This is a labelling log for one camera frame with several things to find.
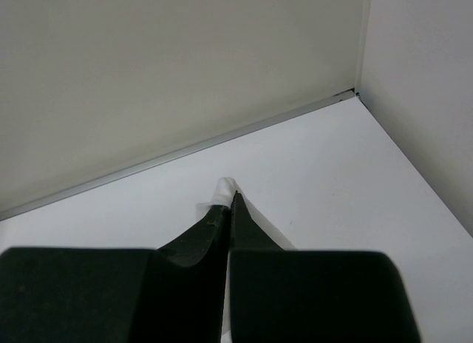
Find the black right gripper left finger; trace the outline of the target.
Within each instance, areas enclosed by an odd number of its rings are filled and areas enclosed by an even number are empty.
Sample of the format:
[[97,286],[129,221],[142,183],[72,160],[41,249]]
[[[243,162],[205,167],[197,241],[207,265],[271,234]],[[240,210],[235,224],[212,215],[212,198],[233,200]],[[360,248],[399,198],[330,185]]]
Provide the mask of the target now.
[[14,247],[1,255],[3,342],[218,342],[230,211],[158,249]]

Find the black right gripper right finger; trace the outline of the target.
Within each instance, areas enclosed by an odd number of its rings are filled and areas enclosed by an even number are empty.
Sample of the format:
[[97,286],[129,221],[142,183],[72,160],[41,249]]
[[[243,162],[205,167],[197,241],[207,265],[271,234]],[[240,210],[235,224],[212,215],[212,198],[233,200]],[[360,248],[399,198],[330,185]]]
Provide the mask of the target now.
[[233,342],[419,342],[395,263],[377,251],[285,250],[231,206]]

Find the white t shirt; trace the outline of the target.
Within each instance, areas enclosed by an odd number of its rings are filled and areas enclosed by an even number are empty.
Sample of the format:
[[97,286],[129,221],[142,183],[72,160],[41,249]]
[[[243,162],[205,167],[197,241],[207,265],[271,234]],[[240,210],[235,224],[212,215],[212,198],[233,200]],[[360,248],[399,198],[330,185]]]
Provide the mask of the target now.
[[[245,201],[248,208],[248,212],[255,221],[255,223],[281,248],[295,249],[296,247],[291,241],[273,224],[270,220],[265,217],[260,210],[243,194],[242,189],[237,185],[235,179],[231,177],[220,178],[217,182],[217,187],[209,203],[198,203],[196,204],[196,219],[201,220],[204,214],[211,206],[227,206],[230,207],[231,202],[236,192],[239,192]],[[221,342],[232,342],[231,339],[231,328],[230,328],[230,268],[227,265],[227,273],[225,278],[225,298],[223,306],[222,316],[222,335]]]

